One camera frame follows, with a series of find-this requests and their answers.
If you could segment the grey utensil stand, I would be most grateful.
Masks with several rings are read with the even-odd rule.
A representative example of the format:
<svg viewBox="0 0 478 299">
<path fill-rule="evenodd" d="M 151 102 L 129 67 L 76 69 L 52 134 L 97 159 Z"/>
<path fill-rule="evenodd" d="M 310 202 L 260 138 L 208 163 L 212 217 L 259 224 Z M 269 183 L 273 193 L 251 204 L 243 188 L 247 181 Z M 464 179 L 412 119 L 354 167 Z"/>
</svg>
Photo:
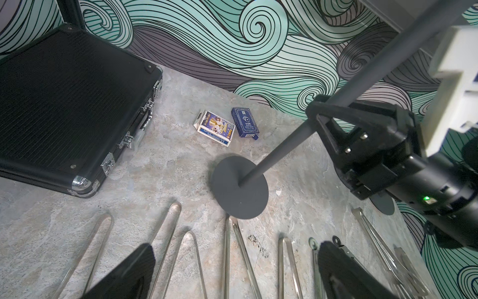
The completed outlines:
<svg viewBox="0 0 478 299">
<path fill-rule="evenodd" d="M 384 215 L 391 216 L 395 213 L 395 201 L 387 192 L 372 195 L 370 201 Z"/>
<path fill-rule="evenodd" d="M 452 25 L 472 5 L 473 1 L 435 1 L 329 98 L 325 106 L 350 106 L 427 40 Z M 316 117 L 306 120 L 259 164 L 241 156 L 231 156 L 219 162 L 210 178 L 210 189 L 219 206 L 239 219 L 253 219 L 260 215 L 269 198 L 265 172 L 316 133 L 316 120 Z"/>
</svg>

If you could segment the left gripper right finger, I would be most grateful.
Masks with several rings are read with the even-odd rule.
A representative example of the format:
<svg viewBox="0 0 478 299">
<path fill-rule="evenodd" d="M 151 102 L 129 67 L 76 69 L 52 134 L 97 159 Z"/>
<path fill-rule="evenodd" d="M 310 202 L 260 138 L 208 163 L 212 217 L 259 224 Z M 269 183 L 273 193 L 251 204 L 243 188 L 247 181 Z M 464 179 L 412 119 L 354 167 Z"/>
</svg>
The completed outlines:
<svg viewBox="0 0 478 299">
<path fill-rule="evenodd" d="M 318 266 L 329 299 L 395 299 L 396 296 L 332 242 L 322 242 Z"/>
</svg>

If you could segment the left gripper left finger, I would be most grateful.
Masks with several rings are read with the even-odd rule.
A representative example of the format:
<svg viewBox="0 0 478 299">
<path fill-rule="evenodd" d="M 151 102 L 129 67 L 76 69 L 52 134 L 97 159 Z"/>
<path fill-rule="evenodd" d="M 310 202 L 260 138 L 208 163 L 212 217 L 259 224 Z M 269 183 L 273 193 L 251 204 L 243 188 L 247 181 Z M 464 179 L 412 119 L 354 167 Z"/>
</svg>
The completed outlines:
<svg viewBox="0 0 478 299">
<path fill-rule="evenodd" d="M 146 299 L 155 264 L 152 245 L 141 244 L 82 297 L 84 299 Z"/>
</svg>

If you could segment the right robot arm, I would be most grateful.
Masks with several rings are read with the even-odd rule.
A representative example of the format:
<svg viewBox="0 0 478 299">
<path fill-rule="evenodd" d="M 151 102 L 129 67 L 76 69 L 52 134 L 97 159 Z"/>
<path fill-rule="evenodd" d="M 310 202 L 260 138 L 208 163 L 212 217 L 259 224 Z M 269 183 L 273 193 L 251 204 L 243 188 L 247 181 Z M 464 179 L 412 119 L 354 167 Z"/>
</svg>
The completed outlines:
<svg viewBox="0 0 478 299">
<path fill-rule="evenodd" d="M 478 247 L 478 176 L 442 153 L 428 156 L 414 113 L 397 105 L 314 100 L 308 120 L 351 193 L 387 193 L 433 225 L 439 246 Z"/>
</svg>

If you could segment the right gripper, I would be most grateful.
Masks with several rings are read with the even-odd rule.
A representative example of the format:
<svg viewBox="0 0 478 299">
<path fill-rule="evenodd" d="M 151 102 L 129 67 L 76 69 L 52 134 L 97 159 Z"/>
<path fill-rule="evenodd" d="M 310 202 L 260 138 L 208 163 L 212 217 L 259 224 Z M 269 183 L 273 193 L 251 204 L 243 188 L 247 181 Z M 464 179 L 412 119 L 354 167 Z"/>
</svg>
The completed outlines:
<svg viewBox="0 0 478 299">
<path fill-rule="evenodd" d="M 339 176 L 360 199 L 387 192 L 413 209 L 462 209 L 478 197 L 475 171 L 437 152 L 427 157 L 418 121 L 391 104 L 327 103 L 306 108 L 307 126 L 334 150 Z"/>
</svg>

